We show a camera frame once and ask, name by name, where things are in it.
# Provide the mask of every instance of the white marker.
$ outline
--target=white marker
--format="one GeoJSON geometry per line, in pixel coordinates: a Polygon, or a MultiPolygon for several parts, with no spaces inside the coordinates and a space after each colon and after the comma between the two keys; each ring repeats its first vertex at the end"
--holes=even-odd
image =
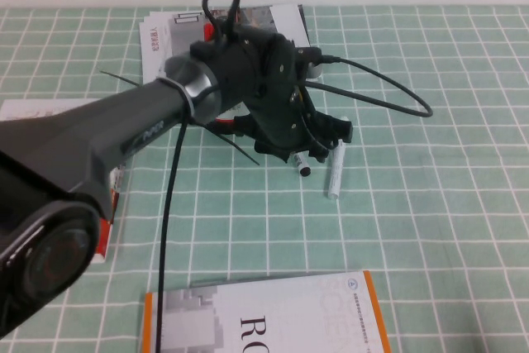
{"type": "Polygon", "coordinates": [[[340,197],[341,172],[344,169],[344,156],[346,155],[346,144],[338,140],[338,146],[332,151],[331,181],[329,182],[329,198],[334,200],[340,197]]]}
{"type": "Polygon", "coordinates": [[[298,167],[298,171],[301,176],[308,177],[311,174],[311,167],[305,160],[305,156],[303,156],[303,153],[294,153],[292,157],[294,159],[294,164],[296,165],[296,167],[298,167]]]}

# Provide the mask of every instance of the white cylinder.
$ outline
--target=white cylinder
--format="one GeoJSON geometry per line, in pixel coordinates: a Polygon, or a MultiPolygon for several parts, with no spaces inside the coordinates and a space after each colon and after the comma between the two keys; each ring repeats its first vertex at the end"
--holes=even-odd
{"type": "Polygon", "coordinates": [[[340,197],[341,173],[344,169],[344,157],[346,155],[346,144],[338,140],[338,146],[332,151],[331,180],[329,181],[329,198],[336,200],[340,197]]]}

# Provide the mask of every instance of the cutting mat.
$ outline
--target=cutting mat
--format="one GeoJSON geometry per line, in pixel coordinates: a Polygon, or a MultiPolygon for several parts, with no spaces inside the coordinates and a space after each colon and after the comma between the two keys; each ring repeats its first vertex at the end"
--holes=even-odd
{"type": "MultiPolygon", "coordinates": [[[[529,7],[305,7],[311,42],[410,85],[419,119],[312,92],[356,126],[341,199],[328,165],[255,167],[192,128],[174,193],[167,288],[263,275],[373,272],[395,352],[528,352],[529,7]]],[[[99,98],[141,79],[148,10],[0,10],[0,100],[99,98]]],[[[414,106],[346,66],[324,83],[414,106]]],[[[0,352],[131,352],[157,285],[177,131],[127,164],[112,246],[0,352]]],[[[248,150],[251,142],[239,140],[248,150]]]]}

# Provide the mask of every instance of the booklet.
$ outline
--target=booklet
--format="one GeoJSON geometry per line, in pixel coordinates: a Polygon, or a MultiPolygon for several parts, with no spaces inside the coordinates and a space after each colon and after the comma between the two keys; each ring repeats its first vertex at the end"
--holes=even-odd
{"type": "MultiPolygon", "coordinates": [[[[155,351],[158,294],[145,297],[142,353],[155,351]]],[[[389,353],[369,271],[164,293],[165,353],[389,353]]]]}

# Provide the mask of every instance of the orange edge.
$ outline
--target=orange edge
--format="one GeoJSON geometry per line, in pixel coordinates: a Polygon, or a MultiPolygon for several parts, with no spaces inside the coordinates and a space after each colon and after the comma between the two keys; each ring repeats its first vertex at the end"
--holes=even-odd
{"type": "Polygon", "coordinates": [[[152,322],[152,293],[145,295],[145,311],[143,315],[143,349],[142,353],[150,353],[150,330],[152,322]]]}
{"type": "Polygon", "coordinates": [[[374,318],[377,321],[379,327],[380,340],[382,341],[382,347],[384,353],[391,353],[391,346],[389,345],[388,333],[386,332],[386,326],[384,325],[384,318],[380,311],[379,300],[377,299],[377,293],[374,290],[373,279],[371,273],[368,270],[364,271],[365,282],[367,283],[367,289],[369,291],[369,297],[371,298],[371,305],[373,305],[374,318]]]}

